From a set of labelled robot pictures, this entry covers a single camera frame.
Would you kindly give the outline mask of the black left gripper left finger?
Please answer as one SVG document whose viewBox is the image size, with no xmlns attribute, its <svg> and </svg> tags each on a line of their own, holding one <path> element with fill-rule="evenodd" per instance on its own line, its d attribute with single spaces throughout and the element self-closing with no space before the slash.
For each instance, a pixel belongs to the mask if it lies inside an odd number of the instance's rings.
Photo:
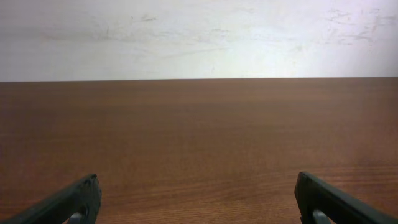
<svg viewBox="0 0 398 224">
<path fill-rule="evenodd" d="M 2 224 L 96 222 L 102 192 L 97 175 L 89 174 Z"/>
</svg>

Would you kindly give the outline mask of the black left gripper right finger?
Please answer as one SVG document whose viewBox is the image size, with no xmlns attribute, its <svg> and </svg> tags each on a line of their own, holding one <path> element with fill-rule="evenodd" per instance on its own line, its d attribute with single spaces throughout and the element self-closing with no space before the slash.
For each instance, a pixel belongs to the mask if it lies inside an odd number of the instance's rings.
<svg viewBox="0 0 398 224">
<path fill-rule="evenodd" d="M 298 174 L 294 194 L 302 224 L 397 224 L 396 218 L 376 210 L 308 172 Z"/>
</svg>

